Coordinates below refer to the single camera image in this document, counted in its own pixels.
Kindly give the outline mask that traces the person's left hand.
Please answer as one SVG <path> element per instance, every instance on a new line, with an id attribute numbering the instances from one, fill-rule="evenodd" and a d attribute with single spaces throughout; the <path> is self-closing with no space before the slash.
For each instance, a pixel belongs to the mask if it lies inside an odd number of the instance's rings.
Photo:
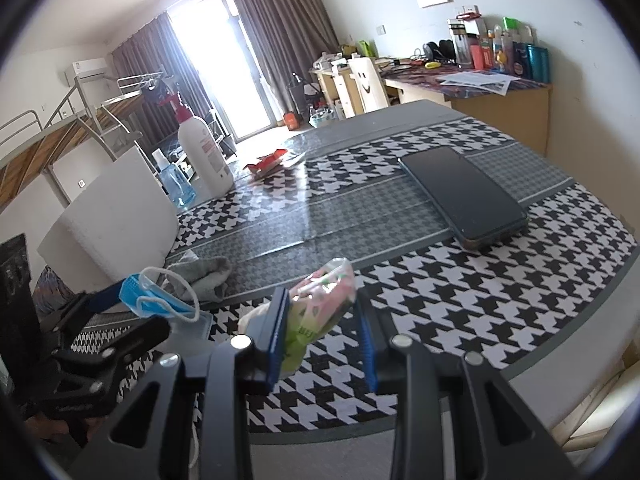
<path id="1" fill-rule="evenodd" d="M 70 424 L 65 420 L 53 420 L 43 414 L 25 420 L 24 425 L 34 437 L 49 448 L 82 450 L 105 421 L 105 417 L 85 418 L 80 424 L 80 428 L 86 430 L 83 438 L 73 437 Z"/>

